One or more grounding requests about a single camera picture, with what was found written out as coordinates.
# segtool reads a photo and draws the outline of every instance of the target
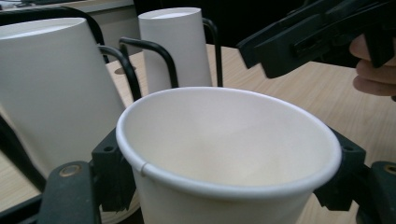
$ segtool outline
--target finger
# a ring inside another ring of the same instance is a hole
[[[359,35],[350,43],[349,51],[355,57],[364,59],[366,61],[371,61],[364,35]],[[396,52],[396,38],[393,38],[393,51]],[[393,56],[393,58],[387,61],[385,65],[396,66],[396,56]]]
[[[353,86],[356,90],[379,96],[396,95],[396,85],[375,82],[362,77],[355,77]]]
[[[396,84],[396,66],[382,66],[374,68],[370,62],[360,60],[356,65],[356,72],[364,79],[385,84]]]

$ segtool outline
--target cup rim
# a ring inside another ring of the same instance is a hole
[[[123,132],[125,128],[125,120],[128,118],[128,115],[133,110],[135,106],[141,104],[141,102],[146,101],[150,97],[155,97],[157,94],[162,94],[167,91],[197,91],[197,90],[212,90],[212,91],[239,91],[242,93],[248,93],[253,95],[258,95],[260,97],[264,97],[267,99],[275,100],[281,104],[287,105],[296,109],[300,113],[305,114],[310,119],[312,119],[319,128],[326,133],[329,137],[329,143],[332,144],[331,148],[332,153],[330,153],[330,158],[328,163],[320,170],[321,172],[317,172],[313,175],[301,178],[299,180],[293,180],[290,182],[278,184],[278,185],[267,185],[267,186],[231,186],[225,184],[217,184],[217,183],[209,183],[201,180],[187,178],[185,176],[177,175],[169,171],[165,171],[164,169],[146,162],[141,156],[139,156],[134,150],[128,149],[133,148],[128,141],[126,140],[126,136]],[[128,106],[125,111],[121,114],[120,119],[117,124],[116,129],[117,141],[120,146],[120,150],[125,157],[125,159],[132,165],[136,173],[135,175],[140,174],[142,176],[146,176],[156,181],[165,184],[166,186],[181,190],[184,192],[188,192],[191,194],[210,197],[210,198],[223,198],[223,199],[234,199],[234,200],[262,200],[262,199],[271,199],[271,198],[279,198],[279,197],[289,197],[291,195],[296,195],[299,193],[309,192],[311,193],[314,189],[325,184],[329,181],[335,173],[338,171],[338,168],[341,164],[341,146],[335,134],[332,130],[325,125],[321,120],[308,113],[307,111],[301,109],[300,107],[290,104],[288,102],[282,101],[272,96],[264,95],[261,93],[253,92],[253,91],[243,91],[238,89],[229,89],[229,88],[216,88],[216,87],[187,87],[187,88],[177,88],[170,89],[164,91],[157,91],[148,96],[139,99],[134,102],[132,105]]]
[[[177,19],[180,19],[180,17],[190,16],[190,15],[198,13],[200,11],[201,11],[201,9],[198,7],[169,7],[169,8],[157,9],[157,10],[152,10],[149,12],[142,13],[138,16],[138,19],[139,20],[150,20],[150,21],[177,20]],[[178,17],[156,18],[156,17],[163,16],[166,14],[171,14],[171,13],[187,13],[187,14],[183,15],[183,16],[178,16]]]
[[[0,27],[0,40],[26,38],[45,35],[82,24],[84,18],[56,18],[38,21],[25,21]]]

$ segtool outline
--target wooden table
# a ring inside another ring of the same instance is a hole
[[[208,46],[213,77],[216,74],[213,46]],[[321,119],[324,123],[355,142],[367,152],[366,164],[374,161],[396,162],[396,103],[389,97],[378,97],[356,91],[352,80],[353,68],[323,63],[307,63],[289,74],[268,79],[260,65],[246,69],[237,49],[222,48],[224,87],[255,91],[295,104]],[[136,67],[143,95],[147,94],[144,61],[141,53],[131,56]],[[118,63],[110,63],[113,76],[126,105],[132,103],[124,76],[116,75]],[[0,161],[0,210],[26,200],[37,192],[3,158]],[[356,223],[358,206],[349,212],[328,211],[313,195],[299,224]]]

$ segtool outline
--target screw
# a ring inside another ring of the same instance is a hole
[[[80,165],[69,165],[69,166],[66,166],[66,167],[64,167],[60,172],[59,172],[59,175],[60,176],[62,176],[62,177],[67,177],[67,176],[70,176],[70,175],[76,175],[76,174],[78,174],[80,171],[81,171],[81,166]]]

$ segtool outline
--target paper cup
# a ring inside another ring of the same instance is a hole
[[[212,86],[200,8],[166,8],[140,14],[141,39],[155,42],[172,56],[180,87]],[[148,92],[171,88],[168,69],[156,52],[143,50]]]
[[[147,224],[294,223],[341,160],[333,132],[301,108],[213,87],[142,98],[117,139]]]
[[[47,177],[70,161],[90,161],[125,106],[82,18],[0,27],[0,114]],[[117,223],[137,209],[102,213]]]

